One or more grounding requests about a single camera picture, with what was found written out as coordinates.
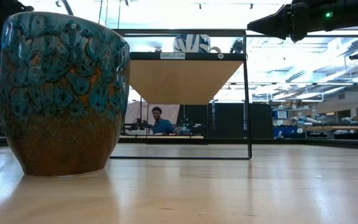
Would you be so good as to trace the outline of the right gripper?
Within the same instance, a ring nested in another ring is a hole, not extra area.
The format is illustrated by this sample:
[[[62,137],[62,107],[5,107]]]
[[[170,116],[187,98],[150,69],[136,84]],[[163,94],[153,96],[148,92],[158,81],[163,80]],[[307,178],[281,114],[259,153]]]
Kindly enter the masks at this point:
[[[291,23],[282,23],[291,9]],[[342,1],[293,0],[291,6],[284,4],[277,12],[249,22],[247,29],[279,39],[290,35],[294,42],[309,32],[332,31],[342,19]]]

